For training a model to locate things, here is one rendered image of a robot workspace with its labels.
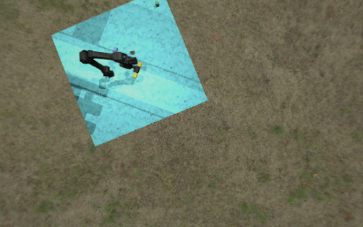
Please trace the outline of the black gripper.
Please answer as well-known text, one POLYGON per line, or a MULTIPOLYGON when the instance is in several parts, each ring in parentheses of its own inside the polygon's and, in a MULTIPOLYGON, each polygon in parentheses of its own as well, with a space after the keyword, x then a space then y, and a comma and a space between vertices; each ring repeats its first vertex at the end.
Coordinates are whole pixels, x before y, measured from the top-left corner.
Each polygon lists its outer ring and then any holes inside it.
POLYGON ((139 70, 140 70, 140 67, 139 67, 139 66, 137 66, 137 65, 133 66, 133 65, 131 65, 131 64, 128 64, 127 66, 124 66, 122 63, 120 63, 119 65, 120 65, 121 67, 124 67, 125 69, 131 69, 131 68, 133 68, 133 72, 136 72, 136 73, 138 73, 138 72, 139 72, 139 70))

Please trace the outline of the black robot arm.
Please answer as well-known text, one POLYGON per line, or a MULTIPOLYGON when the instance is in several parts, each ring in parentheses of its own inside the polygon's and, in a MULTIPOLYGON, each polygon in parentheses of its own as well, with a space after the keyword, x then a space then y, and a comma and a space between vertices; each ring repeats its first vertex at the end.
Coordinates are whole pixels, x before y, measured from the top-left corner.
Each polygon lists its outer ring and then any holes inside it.
POLYGON ((103 76, 109 76, 109 78, 115 76, 114 71, 110 70, 110 67, 103 66, 93 59, 112 60, 118 64, 122 63, 124 66, 127 66, 128 64, 131 65, 137 64, 137 58, 135 56, 130 57, 122 52, 104 53, 104 52, 84 49, 79 52, 79 55, 80 55, 80 62, 82 62, 83 64, 90 64, 91 66, 101 70, 103 76))

